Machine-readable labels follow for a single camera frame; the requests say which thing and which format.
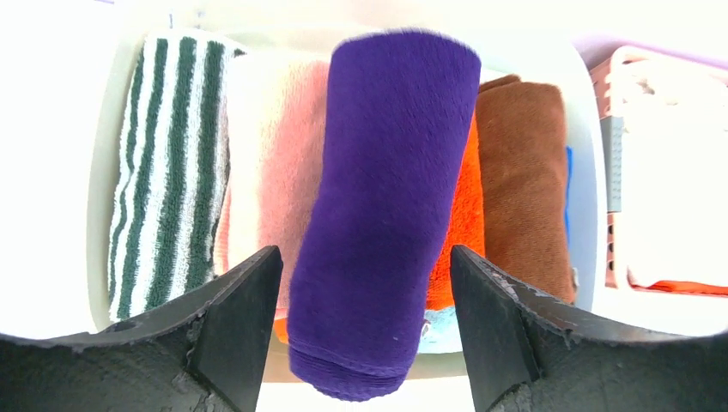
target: brown towel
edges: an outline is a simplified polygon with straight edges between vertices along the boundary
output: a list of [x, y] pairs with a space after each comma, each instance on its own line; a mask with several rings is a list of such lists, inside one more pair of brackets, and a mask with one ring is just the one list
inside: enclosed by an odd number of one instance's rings
[[564, 208], [564, 102], [550, 84], [506, 76], [478, 89], [476, 121], [487, 258], [511, 276], [573, 303]]

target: pink basket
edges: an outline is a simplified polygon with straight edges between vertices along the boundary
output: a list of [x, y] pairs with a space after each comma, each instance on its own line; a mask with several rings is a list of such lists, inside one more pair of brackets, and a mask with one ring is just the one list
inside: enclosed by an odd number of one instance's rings
[[590, 71], [591, 82], [597, 96], [597, 106], [604, 142], [604, 162], [607, 168], [607, 273], [606, 286], [631, 288], [628, 282], [628, 262], [620, 253], [620, 214], [622, 183], [622, 132], [623, 132], [623, 87], [619, 71], [627, 64], [643, 60], [658, 61], [671, 68], [699, 71], [728, 85], [728, 70], [706, 64], [691, 62], [682, 58], [667, 56], [655, 51], [626, 45], [617, 49], [611, 58]]

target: towel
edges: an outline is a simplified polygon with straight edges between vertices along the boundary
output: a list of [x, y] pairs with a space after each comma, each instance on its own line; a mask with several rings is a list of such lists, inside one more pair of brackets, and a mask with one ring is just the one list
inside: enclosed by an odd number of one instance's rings
[[633, 287], [728, 295], [728, 88], [710, 71], [669, 59], [619, 71], [624, 134], [615, 258], [628, 270], [615, 276]]
[[[470, 134], [465, 146], [463, 163], [460, 167], [458, 185], [452, 201], [450, 226], [447, 229], [445, 245], [440, 257], [430, 273], [428, 298], [426, 303], [425, 319], [432, 324], [431, 332], [422, 335], [420, 353], [448, 353], [458, 352], [459, 343], [451, 342], [453, 320], [455, 311], [448, 307], [454, 305], [452, 299], [452, 286], [450, 285], [450, 250], [454, 245], [467, 245], [481, 255], [485, 255], [485, 238], [483, 237], [483, 211], [482, 211], [482, 184], [480, 177], [480, 157], [478, 155], [477, 124], [475, 115], [470, 122]], [[457, 319], [454, 321], [457, 332]], [[273, 331], [278, 340], [288, 343], [288, 333], [284, 319], [277, 320]]]
[[319, 191], [328, 71], [327, 59], [285, 50], [258, 51], [231, 63], [229, 211], [218, 230], [216, 267], [225, 273], [261, 247], [278, 245], [283, 272], [276, 318], [286, 315], [291, 275]]
[[291, 282], [291, 371], [325, 395], [394, 392], [415, 360], [480, 75], [433, 33], [333, 53], [324, 173]]
[[121, 130], [108, 285], [113, 321], [146, 312], [213, 275], [227, 182], [223, 90], [229, 39], [169, 29], [144, 41]]
[[426, 308], [438, 311], [455, 304], [450, 285], [450, 251], [455, 245], [466, 245], [485, 256], [483, 235], [483, 195], [478, 155], [478, 135], [475, 114], [473, 114], [468, 143], [465, 146], [463, 163], [460, 167], [458, 186], [452, 202], [450, 226], [440, 258], [430, 274]]
[[[573, 151], [569, 146], [567, 146], [567, 163], [568, 179], [566, 205], [564, 208], [564, 223], [567, 229], [568, 241], [568, 197], [569, 184], [571, 182], [573, 171]], [[420, 348], [417, 349], [417, 353], [450, 354], [453, 352], [461, 352], [462, 350], [463, 343], [460, 341], [460, 329], [458, 327], [458, 317], [455, 314], [455, 306], [449, 306], [439, 311], [426, 310], [425, 324], [422, 327], [422, 338], [420, 339]]]
[[476, 105], [486, 257], [567, 303], [575, 298], [566, 224], [567, 127], [559, 88], [505, 76]]

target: purple towel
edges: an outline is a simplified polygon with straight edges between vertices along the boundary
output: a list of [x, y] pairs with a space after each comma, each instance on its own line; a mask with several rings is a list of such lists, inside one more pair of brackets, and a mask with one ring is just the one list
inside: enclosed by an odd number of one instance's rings
[[480, 59], [431, 33], [333, 54], [318, 199], [290, 289], [291, 371], [325, 395], [392, 393], [415, 360]]

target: black plastic jaw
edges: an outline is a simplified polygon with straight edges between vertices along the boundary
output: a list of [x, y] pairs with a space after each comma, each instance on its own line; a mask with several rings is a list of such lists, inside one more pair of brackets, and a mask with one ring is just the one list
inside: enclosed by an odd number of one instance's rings
[[0, 410], [254, 411], [281, 271], [269, 246], [98, 334], [0, 335]]
[[601, 318], [464, 246], [452, 249], [451, 274], [477, 412], [728, 411], [728, 332], [677, 336]]

